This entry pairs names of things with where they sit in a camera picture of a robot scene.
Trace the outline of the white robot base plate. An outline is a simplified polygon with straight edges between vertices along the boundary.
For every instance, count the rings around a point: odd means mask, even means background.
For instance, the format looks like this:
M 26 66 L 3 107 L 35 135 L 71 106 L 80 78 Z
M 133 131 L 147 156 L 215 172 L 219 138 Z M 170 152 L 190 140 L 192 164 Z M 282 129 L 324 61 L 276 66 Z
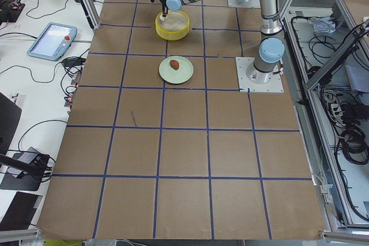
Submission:
M 262 73 L 254 67 L 253 57 L 236 57 L 239 91 L 244 93 L 283 93 L 283 84 L 278 67 Z

